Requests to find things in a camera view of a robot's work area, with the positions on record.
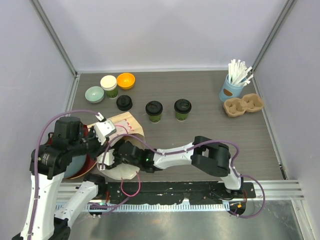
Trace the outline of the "green paper cup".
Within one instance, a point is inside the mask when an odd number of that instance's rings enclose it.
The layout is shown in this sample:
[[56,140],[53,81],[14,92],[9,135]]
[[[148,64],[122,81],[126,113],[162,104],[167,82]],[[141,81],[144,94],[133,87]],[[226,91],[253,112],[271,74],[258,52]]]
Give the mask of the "green paper cup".
[[175,118],[180,121],[183,122],[185,121],[189,116],[189,113],[180,113],[180,112],[175,112]]
[[162,118],[161,114],[158,115],[148,115],[148,119],[151,123],[158,123]]

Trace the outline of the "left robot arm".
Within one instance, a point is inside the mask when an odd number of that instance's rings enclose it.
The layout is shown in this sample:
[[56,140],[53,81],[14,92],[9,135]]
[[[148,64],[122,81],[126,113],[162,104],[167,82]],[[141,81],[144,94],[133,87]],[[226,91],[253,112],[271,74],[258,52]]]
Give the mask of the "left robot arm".
[[31,195],[24,227],[15,240],[67,240],[72,225],[92,200],[107,192],[106,180],[99,174],[87,174],[76,193],[61,210],[56,210],[59,187],[73,158],[100,156],[106,149],[114,124],[101,115],[90,130],[74,116],[56,120],[51,142],[37,143],[31,154]]

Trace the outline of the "black cup lid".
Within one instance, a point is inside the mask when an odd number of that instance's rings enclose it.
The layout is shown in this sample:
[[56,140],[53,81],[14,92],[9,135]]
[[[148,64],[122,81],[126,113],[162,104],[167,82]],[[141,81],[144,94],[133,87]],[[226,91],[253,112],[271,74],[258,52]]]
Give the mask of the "black cup lid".
[[174,110],[179,114],[188,114],[192,109],[192,104],[189,100],[181,98],[174,103]]
[[159,101],[152,100],[146,104],[145,112],[149,116],[158,116],[163,112],[163,105]]

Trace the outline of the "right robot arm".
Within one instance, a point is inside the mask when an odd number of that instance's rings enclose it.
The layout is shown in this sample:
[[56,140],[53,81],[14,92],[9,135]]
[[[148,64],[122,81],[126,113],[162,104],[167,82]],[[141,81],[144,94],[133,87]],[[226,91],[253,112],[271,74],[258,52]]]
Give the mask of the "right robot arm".
[[243,177],[234,167],[240,149],[233,142],[196,136],[193,142],[171,149],[156,149],[145,142],[142,144],[147,148],[119,140],[112,147],[115,165],[128,164],[146,173],[192,165],[210,176],[220,178],[230,197],[236,198],[244,191]]

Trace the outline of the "kraft pink paper bag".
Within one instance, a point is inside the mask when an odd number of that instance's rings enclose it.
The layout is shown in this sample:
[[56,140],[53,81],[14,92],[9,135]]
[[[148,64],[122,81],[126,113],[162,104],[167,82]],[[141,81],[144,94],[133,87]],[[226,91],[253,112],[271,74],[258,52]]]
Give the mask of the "kraft pink paper bag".
[[[120,140],[129,141],[138,148],[145,149],[143,145],[143,142],[145,142],[143,128],[130,112],[113,116],[110,120],[116,127],[116,133],[109,137],[108,151],[112,150],[112,147]],[[122,163],[115,168],[102,170],[100,172],[112,180],[126,181],[136,177],[139,171],[140,169],[136,166]]]

